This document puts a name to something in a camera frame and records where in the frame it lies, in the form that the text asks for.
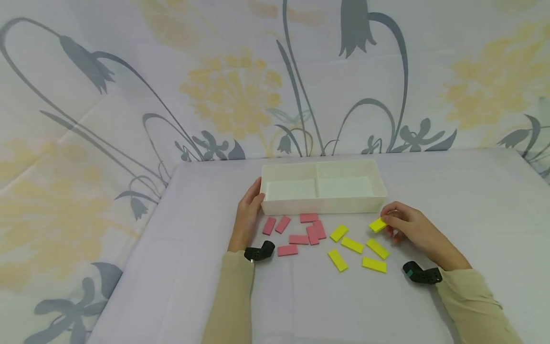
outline finger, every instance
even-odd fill
[[[382,217],[382,221],[384,221],[387,225],[398,229],[402,232],[405,232],[405,234],[409,231],[411,228],[411,223],[407,221],[403,221],[395,216],[392,215],[386,215]]]
[[[259,194],[258,196],[254,197],[252,202],[250,203],[250,206],[256,211],[259,212],[260,208],[262,206],[263,199],[266,197],[266,194]]]
[[[407,216],[405,215],[405,213],[403,212],[400,212],[399,210],[392,210],[388,213],[389,216],[395,216],[397,217],[398,219],[401,219],[401,220],[405,220],[407,221],[408,218]]]
[[[386,216],[389,212],[396,210],[402,212],[403,214],[405,214],[405,216],[411,216],[415,209],[401,202],[391,202],[390,204],[387,204],[384,208],[382,208],[380,216]]]
[[[258,196],[260,193],[260,186],[262,185],[262,177],[256,179],[254,184],[250,186],[248,191],[244,194],[243,199],[241,201],[245,202],[246,204],[250,204],[254,197]]]
[[[399,244],[400,242],[402,242],[403,240],[405,240],[407,237],[405,235],[405,233],[403,232],[398,232],[394,237],[393,237],[393,243],[394,244]]]
[[[386,226],[386,234],[388,235],[388,237],[393,237],[393,227],[391,226]]]

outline yellow rectangle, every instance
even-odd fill
[[[377,243],[374,239],[370,239],[367,241],[367,246],[374,251],[377,255],[380,256],[383,260],[388,258],[389,252],[386,251],[385,248],[382,247],[379,243]]]
[[[332,232],[331,239],[333,239],[334,242],[338,242],[347,232],[348,228],[344,225],[340,225],[334,232]]]
[[[348,268],[347,264],[344,262],[338,251],[336,249],[331,250],[328,253],[328,256],[331,257],[332,262],[336,265],[338,271],[342,272]]]
[[[386,273],[386,262],[363,257],[363,267]]]
[[[379,217],[375,222],[371,223],[369,227],[374,231],[374,233],[378,233],[386,227],[386,223]]]
[[[350,250],[356,251],[357,253],[363,253],[363,245],[357,241],[353,241],[350,238],[342,239],[342,246],[349,248]]]

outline beige sleeve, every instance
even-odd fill
[[[440,271],[437,290],[463,344],[523,343],[479,272]]]
[[[244,252],[223,255],[222,271],[214,304],[202,336],[202,344],[251,344],[250,292],[254,263]]]

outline fabric backdrop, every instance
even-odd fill
[[[86,340],[181,161],[503,146],[550,178],[549,0],[0,6],[5,343]]]

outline pink block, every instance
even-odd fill
[[[297,235],[289,235],[288,236],[288,243],[289,244],[298,244],[298,245],[309,245],[309,237],[308,236],[297,236]]]
[[[306,223],[306,222],[315,222],[319,221],[319,216],[317,214],[301,214],[300,215],[300,222]]]
[[[315,226],[315,230],[317,231],[317,238],[318,239],[326,239],[327,234],[325,233],[325,228],[323,227],[323,222],[321,221],[315,221],[313,223]]]
[[[317,238],[317,229],[315,226],[309,226],[306,228],[307,236],[309,237],[310,245],[319,245],[319,238]]]
[[[274,217],[268,217],[266,224],[263,226],[262,233],[270,236],[271,232],[273,231],[273,226],[275,226],[275,222],[277,222],[277,220]]]
[[[296,245],[279,246],[277,248],[277,255],[279,257],[293,254],[298,254],[298,246]]]
[[[275,231],[277,233],[283,234],[283,232],[286,229],[286,227],[288,226],[289,222],[290,222],[290,217],[288,217],[288,216],[281,217],[279,223],[275,227]]]

